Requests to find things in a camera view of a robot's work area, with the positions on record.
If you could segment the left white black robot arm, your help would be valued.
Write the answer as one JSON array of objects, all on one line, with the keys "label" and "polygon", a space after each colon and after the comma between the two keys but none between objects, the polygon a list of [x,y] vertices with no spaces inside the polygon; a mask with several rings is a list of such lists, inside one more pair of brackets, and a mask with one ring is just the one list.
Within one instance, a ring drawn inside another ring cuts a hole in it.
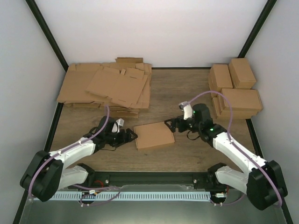
[{"label": "left white black robot arm", "polygon": [[74,186],[91,190],[95,184],[95,170],[80,159],[103,150],[106,145],[118,147],[137,139],[131,129],[123,129],[123,119],[104,116],[98,126],[75,143],[57,151],[38,151],[20,180],[20,186],[29,194],[45,202],[63,188]]}]

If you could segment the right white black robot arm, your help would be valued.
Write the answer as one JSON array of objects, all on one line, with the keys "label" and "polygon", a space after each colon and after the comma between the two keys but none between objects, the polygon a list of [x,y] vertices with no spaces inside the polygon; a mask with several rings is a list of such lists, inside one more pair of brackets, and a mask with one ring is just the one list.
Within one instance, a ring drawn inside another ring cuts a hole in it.
[{"label": "right white black robot arm", "polygon": [[237,142],[223,126],[213,122],[205,104],[191,106],[187,102],[179,105],[183,115],[165,120],[165,125],[174,132],[197,133],[211,147],[226,155],[240,171],[224,163],[208,170],[208,184],[218,188],[222,184],[244,193],[254,207],[264,210],[271,205],[281,205],[288,195],[280,165],[266,161]]}]

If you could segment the cardboard box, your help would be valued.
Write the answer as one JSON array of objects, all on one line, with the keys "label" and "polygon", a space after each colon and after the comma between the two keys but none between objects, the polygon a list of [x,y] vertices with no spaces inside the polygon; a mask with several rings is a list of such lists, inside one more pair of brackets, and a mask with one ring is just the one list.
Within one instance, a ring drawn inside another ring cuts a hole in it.
[{"label": "cardboard box", "polygon": [[164,122],[157,122],[134,127],[138,151],[158,149],[174,144],[172,131]]}]

